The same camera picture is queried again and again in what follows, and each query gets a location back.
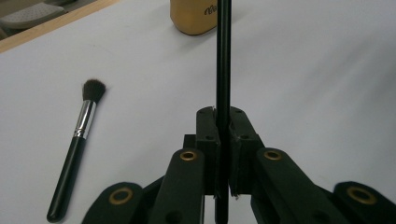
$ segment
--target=white table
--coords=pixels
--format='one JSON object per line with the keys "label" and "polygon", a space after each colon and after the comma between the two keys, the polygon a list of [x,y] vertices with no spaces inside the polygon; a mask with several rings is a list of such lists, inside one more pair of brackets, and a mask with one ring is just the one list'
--hole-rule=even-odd
{"label": "white table", "polygon": [[[232,105],[319,186],[396,203],[396,2],[233,1]],[[91,77],[98,106],[64,223],[103,189],[164,175],[214,105],[216,30],[180,33],[169,1],[125,0],[0,54],[0,222],[46,223]],[[230,223],[255,223],[249,196]],[[214,223],[206,200],[205,223]]]}

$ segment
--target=black bristles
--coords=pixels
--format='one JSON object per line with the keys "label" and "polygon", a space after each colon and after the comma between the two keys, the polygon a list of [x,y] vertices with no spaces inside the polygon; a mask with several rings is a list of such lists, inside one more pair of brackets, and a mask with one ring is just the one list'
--hole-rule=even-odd
{"label": "black bristles", "polygon": [[84,88],[82,90],[82,99],[84,101],[95,101],[98,104],[103,94],[105,94],[105,91],[105,84],[97,79],[90,79],[84,84]]}

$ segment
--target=black metal rod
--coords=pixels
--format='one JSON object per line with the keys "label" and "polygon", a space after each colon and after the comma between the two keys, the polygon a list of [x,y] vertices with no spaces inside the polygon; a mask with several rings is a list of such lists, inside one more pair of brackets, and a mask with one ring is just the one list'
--hole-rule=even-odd
{"label": "black metal rod", "polygon": [[219,195],[216,198],[216,223],[228,222],[228,163],[231,74],[231,0],[218,0],[216,125],[221,142]]}

